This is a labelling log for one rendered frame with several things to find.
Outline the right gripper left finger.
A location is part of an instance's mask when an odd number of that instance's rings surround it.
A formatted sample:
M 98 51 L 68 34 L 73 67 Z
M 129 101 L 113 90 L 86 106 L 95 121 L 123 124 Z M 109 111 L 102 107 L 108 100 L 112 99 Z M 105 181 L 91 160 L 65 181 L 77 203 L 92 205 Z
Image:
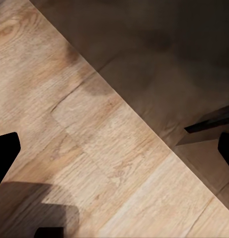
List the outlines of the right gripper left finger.
M 0 136 L 0 183 L 21 150 L 17 132 Z

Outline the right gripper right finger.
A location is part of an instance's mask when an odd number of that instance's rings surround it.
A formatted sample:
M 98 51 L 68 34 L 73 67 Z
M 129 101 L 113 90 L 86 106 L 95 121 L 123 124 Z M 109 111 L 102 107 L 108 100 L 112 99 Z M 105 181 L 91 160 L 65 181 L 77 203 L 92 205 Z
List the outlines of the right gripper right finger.
M 223 131 L 221 133 L 219 143 L 218 143 L 218 150 L 229 165 L 229 133 L 228 132 Z

